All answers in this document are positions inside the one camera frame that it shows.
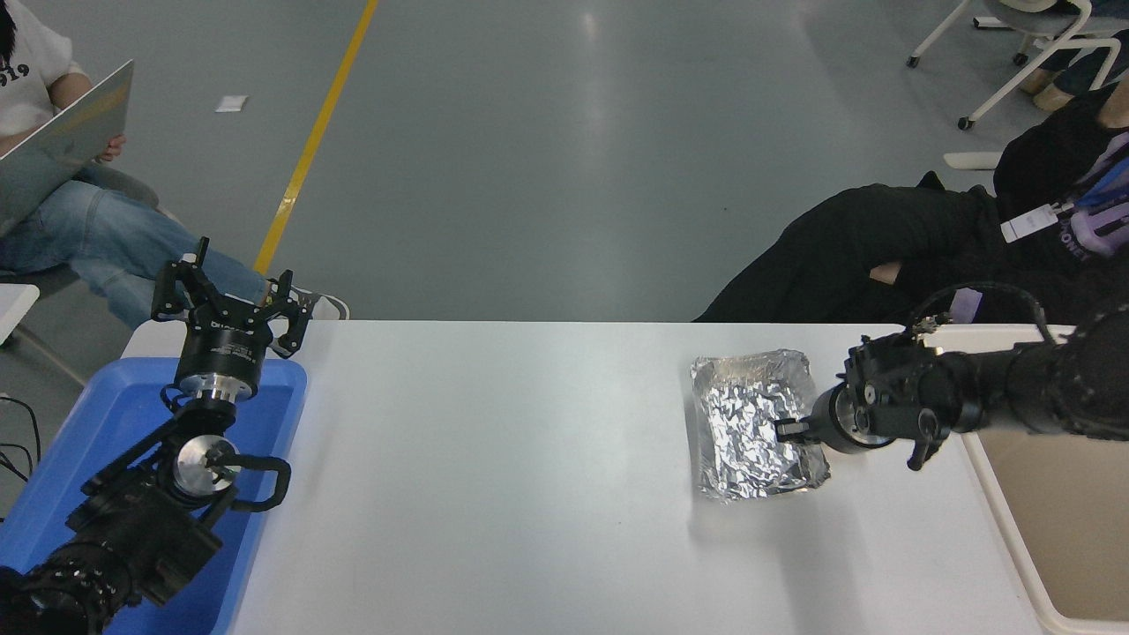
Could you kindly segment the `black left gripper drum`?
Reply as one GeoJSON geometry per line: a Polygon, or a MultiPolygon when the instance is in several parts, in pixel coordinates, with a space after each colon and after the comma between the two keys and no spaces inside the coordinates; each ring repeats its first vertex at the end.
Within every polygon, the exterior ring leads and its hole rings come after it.
{"type": "Polygon", "coordinates": [[[237,298],[208,301],[190,310],[175,379],[218,375],[257,382],[272,340],[270,318],[257,306],[237,298]]]}

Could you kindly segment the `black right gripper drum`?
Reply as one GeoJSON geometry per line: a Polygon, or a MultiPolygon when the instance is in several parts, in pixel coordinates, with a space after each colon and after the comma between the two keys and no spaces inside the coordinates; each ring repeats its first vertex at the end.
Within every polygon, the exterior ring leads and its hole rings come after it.
{"type": "Polygon", "coordinates": [[[844,386],[831,388],[819,395],[811,408],[811,433],[823,445],[843,454],[855,453],[855,443],[846,434],[839,421],[838,402],[844,386]]]}

